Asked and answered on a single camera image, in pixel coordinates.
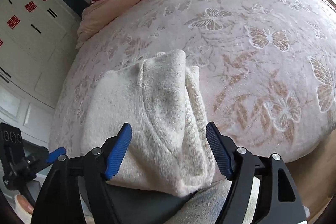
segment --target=brown floor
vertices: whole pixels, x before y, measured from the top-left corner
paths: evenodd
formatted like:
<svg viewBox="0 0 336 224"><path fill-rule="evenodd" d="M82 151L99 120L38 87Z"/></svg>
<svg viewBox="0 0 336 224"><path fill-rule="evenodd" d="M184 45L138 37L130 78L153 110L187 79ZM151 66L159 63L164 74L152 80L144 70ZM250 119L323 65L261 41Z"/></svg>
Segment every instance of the brown floor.
<svg viewBox="0 0 336 224"><path fill-rule="evenodd" d="M336 130L313 152L288 163L287 167L303 204L310 210L311 220L336 194Z"/></svg>

